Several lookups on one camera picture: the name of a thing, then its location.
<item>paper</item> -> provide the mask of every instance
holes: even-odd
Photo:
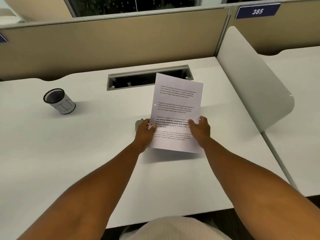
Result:
[[[150,148],[199,153],[188,119],[199,122],[203,83],[156,74],[149,128],[156,124]]]

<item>hand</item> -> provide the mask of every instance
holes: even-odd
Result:
[[[150,129],[148,129],[149,121],[150,119],[146,119],[138,126],[136,137],[132,143],[140,150],[140,153],[144,152],[147,146],[151,143],[153,134],[157,128],[157,125],[154,124]]]
[[[206,141],[210,139],[210,125],[206,117],[200,116],[199,124],[193,120],[188,120],[192,136],[197,140],[199,146],[205,146]]]

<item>white number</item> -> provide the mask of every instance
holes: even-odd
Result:
[[[254,11],[253,11],[252,14],[257,15],[257,14],[262,14],[262,12],[263,12],[263,8],[261,8],[261,9],[254,9]]]

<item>person's left arm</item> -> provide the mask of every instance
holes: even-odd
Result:
[[[116,157],[68,188],[18,240],[101,239],[139,154],[153,139],[157,126],[148,129],[148,123],[139,125],[134,141]]]

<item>pen holder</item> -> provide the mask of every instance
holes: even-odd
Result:
[[[43,100],[63,115],[71,113],[76,107],[76,104],[61,88],[51,89],[50,91],[46,92],[46,94],[43,96]]]

